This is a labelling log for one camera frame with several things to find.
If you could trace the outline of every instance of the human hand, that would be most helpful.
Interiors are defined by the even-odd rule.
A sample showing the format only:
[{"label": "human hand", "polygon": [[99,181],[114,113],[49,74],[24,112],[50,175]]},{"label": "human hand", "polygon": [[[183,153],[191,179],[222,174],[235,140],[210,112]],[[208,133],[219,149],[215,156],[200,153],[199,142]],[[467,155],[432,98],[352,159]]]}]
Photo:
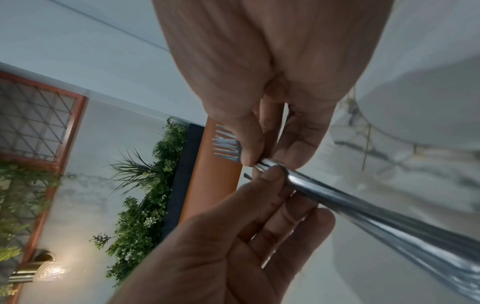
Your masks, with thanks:
[{"label": "human hand", "polygon": [[[153,0],[170,52],[251,166],[304,165],[369,62],[393,0]],[[289,115],[277,144],[284,104]]]},{"label": "human hand", "polygon": [[110,304],[280,303],[335,225],[327,209],[298,194],[289,197],[284,182],[284,171],[273,167],[181,224]]}]

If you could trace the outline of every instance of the metal lattice grille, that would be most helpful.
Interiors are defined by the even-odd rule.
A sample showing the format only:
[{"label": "metal lattice grille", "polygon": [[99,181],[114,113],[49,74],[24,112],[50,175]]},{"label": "metal lattice grille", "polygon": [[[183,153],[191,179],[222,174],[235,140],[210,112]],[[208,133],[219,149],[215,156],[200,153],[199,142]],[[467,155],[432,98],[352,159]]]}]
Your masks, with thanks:
[{"label": "metal lattice grille", "polygon": [[75,99],[0,79],[0,154],[55,162]]}]

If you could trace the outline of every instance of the fork handle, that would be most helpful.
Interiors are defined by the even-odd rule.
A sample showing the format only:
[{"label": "fork handle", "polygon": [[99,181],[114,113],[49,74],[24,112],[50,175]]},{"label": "fork handle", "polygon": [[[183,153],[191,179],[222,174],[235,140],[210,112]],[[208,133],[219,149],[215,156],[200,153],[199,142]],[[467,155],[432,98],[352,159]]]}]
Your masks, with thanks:
[{"label": "fork handle", "polygon": [[480,242],[374,206],[296,171],[287,185],[400,253],[437,280],[480,302]]}]

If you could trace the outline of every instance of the metal fork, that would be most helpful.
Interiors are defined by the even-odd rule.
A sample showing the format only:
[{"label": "metal fork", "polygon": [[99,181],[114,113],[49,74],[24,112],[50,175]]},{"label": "metal fork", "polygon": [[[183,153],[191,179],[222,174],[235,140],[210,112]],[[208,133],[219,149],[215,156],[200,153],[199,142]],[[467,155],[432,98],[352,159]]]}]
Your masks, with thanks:
[{"label": "metal fork", "polygon": [[[217,127],[217,134],[214,146],[220,148],[215,148],[215,154],[240,162],[242,148],[237,138],[221,125]],[[266,158],[255,168],[266,171],[276,165],[281,166]],[[479,241],[377,207],[299,172],[284,169],[288,186],[347,218],[447,287],[480,302]]]}]

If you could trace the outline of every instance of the black planter box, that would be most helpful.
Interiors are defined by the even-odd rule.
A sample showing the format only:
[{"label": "black planter box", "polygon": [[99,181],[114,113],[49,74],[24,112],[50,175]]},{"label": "black planter box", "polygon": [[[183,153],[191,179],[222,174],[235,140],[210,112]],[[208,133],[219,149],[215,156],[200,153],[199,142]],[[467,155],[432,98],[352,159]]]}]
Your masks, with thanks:
[{"label": "black planter box", "polygon": [[185,197],[189,189],[190,178],[194,171],[204,127],[190,124],[186,133],[186,144],[181,152],[175,171],[171,196],[166,206],[166,215],[161,223],[161,240],[163,241],[179,224],[180,214],[184,207]]}]

